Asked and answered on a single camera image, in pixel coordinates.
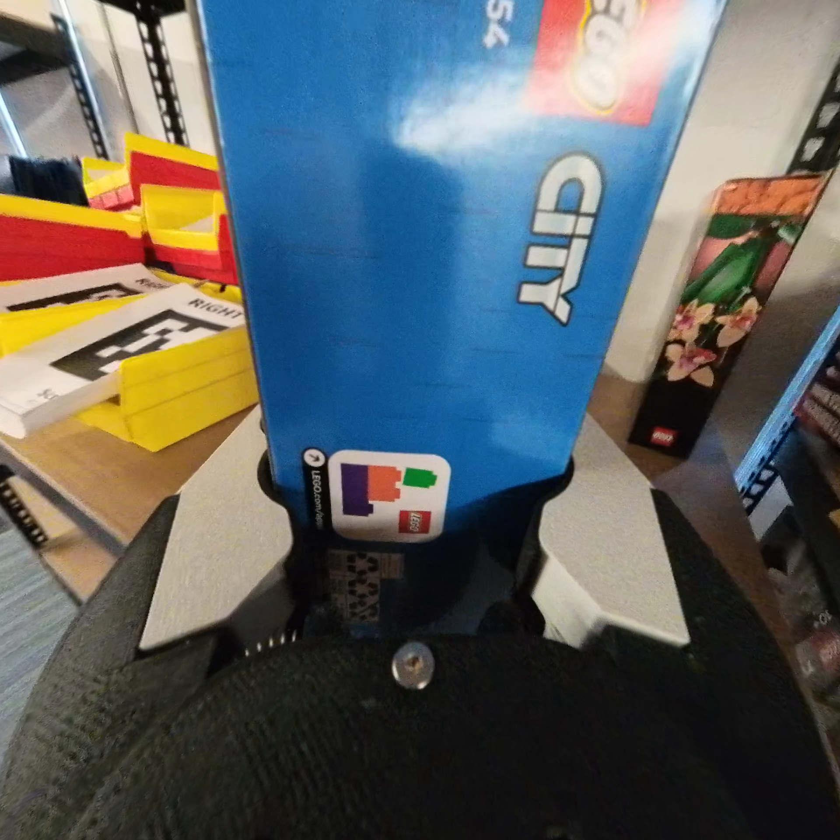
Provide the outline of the white printed marker sheet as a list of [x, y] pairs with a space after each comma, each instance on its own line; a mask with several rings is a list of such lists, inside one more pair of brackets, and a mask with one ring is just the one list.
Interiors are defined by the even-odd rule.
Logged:
[[158, 278], [141, 264], [2, 281], [1, 313], [117, 300], [162, 291], [170, 285], [170, 282]]
[[242, 306], [186, 284], [58, 332], [1, 361], [1, 431], [25, 438], [117, 395], [122, 362], [245, 326]]

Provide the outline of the stack of red yellow bins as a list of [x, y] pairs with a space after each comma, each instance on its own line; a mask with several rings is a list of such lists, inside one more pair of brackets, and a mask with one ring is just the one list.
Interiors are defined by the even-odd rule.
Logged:
[[139, 264], [239, 284], [217, 158], [126, 133], [123, 162], [2, 156], [1, 280]]

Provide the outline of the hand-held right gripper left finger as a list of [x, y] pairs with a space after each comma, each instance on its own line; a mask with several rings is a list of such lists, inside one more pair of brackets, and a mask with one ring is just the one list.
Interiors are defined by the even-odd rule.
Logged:
[[267, 452], [255, 407], [180, 489], [140, 649], [225, 627], [263, 642], [291, 616], [287, 509], [259, 483]]

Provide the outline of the orchid lego box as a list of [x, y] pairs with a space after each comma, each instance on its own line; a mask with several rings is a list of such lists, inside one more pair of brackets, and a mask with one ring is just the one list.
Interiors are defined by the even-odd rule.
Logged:
[[829, 180], [802, 172], [717, 189], [630, 444], [690, 454]]

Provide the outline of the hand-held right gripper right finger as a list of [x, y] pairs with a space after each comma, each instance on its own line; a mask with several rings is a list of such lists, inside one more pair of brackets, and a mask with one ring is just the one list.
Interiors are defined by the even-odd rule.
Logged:
[[583, 648], [619, 628], [676, 648], [689, 631], [653, 487], [591, 415], [573, 475], [542, 507], [531, 598], [543, 637]]

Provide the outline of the blue lego box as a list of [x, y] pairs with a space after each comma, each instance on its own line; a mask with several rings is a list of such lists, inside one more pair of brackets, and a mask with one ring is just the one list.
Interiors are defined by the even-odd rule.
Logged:
[[195, 2], [300, 581], [472, 634], [572, 450], [725, 2]]

